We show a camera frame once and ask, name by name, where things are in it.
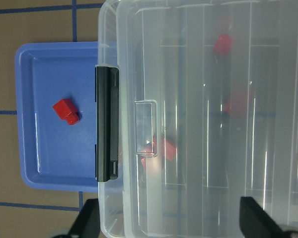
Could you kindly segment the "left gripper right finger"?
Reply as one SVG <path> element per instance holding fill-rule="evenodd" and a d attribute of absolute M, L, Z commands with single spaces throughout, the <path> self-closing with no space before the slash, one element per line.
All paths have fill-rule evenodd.
<path fill-rule="evenodd" d="M 290 238 L 252 197 L 241 197 L 239 228 L 245 238 Z"/>

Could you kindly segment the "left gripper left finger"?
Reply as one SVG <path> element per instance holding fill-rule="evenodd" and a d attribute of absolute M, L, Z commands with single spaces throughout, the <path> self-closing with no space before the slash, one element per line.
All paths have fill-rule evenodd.
<path fill-rule="evenodd" d="M 71 226 L 68 236 L 71 238 L 98 238 L 100 234 L 99 201 L 88 199 Z"/>

